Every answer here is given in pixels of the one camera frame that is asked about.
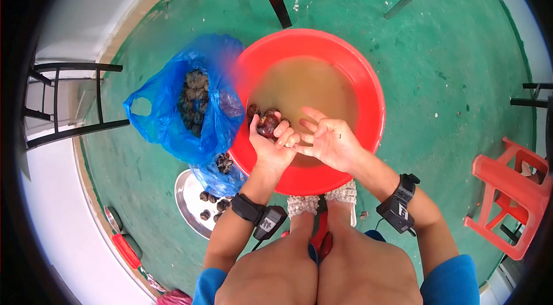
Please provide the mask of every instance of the hand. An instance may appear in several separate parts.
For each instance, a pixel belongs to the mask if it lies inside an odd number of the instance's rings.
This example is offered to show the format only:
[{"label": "hand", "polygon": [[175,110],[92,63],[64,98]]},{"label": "hand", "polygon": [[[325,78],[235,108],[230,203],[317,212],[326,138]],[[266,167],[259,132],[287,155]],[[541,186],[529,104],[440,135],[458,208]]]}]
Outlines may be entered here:
[{"label": "hand", "polygon": [[[276,112],[275,117],[280,120],[280,112]],[[259,119],[259,115],[255,114],[249,125],[249,141],[257,153],[255,167],[272,170],[280,177],[296,156],[296,151],[290,147],[300,141],[300,135],[294,132],[287,121],[283,121],[273,132],[273,135],[278,137],[278,140],[273,142],[257,133]]]},{"label": "hand", "polygon": [[300,138],[312,147],[295,144],[292,149],[307,156],[313,156],[322,163],[340,172],[352,173],[356,160],[363,148],[349,128],[339,119],[329,119],[318,110],[303,107],[303,112],[319,124],[301,118],[300,125],[313,132],[313,135],[300,133]]}]

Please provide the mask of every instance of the concrete floor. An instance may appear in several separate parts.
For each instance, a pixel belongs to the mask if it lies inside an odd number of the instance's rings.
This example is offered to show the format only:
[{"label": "concrete floor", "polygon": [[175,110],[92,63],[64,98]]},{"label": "concrete floor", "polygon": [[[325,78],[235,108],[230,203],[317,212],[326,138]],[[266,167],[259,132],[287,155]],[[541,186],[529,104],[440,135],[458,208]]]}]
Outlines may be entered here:
[{"label": "concrete floor", "polygon": [[[500,0],[413,0],[391,20],[382,15],[398,0],[284,0],[293,28],[335,34],[373,65],[382,85],[386,124],[377,156],[398,172],[414,173],[439,205],[461,253],[472,256],[480,283],[502,253],[462,219],[480,201],[471,175],[475,155],[496,157],[501,138],[533,147],[531,109],[514,109],[509,97],[528,97],[530,74]],[[161,0],[123,43],[102,85],[104,119],[125,117],[122,102],[191,39],[229,33],[245,46],[280,30],[268,0]],[[96,114],[90,109],[88,122]],[[207,240],[182,219],[174,182],[187,165],[133,127],[83,136],[88,170],[99,201],[114,206],[142,248],[144,268],[164,286],[192,294]],[[286,207],[275,194],[273,204]],[[358,187],[357,229],[374,228],[377,200]],[[287,230],[287,223],[281,230]],[[411,256],[422,282],[416,239],[379,230]],[[251,250],[252,239],[246,251]]]}]

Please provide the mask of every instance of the wrist sensor device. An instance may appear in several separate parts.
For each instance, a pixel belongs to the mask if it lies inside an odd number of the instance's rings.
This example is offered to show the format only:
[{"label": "wrist sensor device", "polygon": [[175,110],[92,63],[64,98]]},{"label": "wrist sensor device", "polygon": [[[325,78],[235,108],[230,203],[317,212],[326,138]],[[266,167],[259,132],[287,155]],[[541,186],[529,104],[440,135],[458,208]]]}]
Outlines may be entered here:
[{"label": "wrist sensor device", "polygon": [[288,217],[283,207],[253,203],[242,193],[236,194],[232,199],[232,211],[255,226],[253,237],[259,242],[252,251],[257,249],[263,240],[272,237]]},{"label": "wrist sensor device", "polygon": [[416,236],[411,229],[415,224],[415,219],[407,212],[407,204],[415,195],[416,184],[419,183],[420,180],[413,174],[401,174],[397,189],[377,206],[378,214],[390,223],[399,234],[408,230],[412,236]]}]

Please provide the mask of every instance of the pink bag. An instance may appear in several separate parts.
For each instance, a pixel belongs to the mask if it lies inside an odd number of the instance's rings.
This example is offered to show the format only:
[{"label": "pink bag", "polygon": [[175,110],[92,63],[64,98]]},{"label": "pink bag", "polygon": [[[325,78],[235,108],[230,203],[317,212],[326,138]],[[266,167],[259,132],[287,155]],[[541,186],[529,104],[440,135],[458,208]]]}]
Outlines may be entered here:
[{"label": "pink bag", "polygon": [[192,297],[179,289],[158,296],[156,305],[192,305]]}]

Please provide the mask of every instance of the black mark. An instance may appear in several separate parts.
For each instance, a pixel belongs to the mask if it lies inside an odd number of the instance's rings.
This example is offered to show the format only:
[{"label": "black mark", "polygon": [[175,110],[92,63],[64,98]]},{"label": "black mark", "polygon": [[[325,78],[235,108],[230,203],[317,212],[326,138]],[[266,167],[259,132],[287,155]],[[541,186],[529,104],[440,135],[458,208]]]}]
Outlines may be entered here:
[{"label": "black mark", "polygon": [[440,77],[443,80],[447,80],[447,77],[444,75],[443,72],[438,72],[438,77]]}]

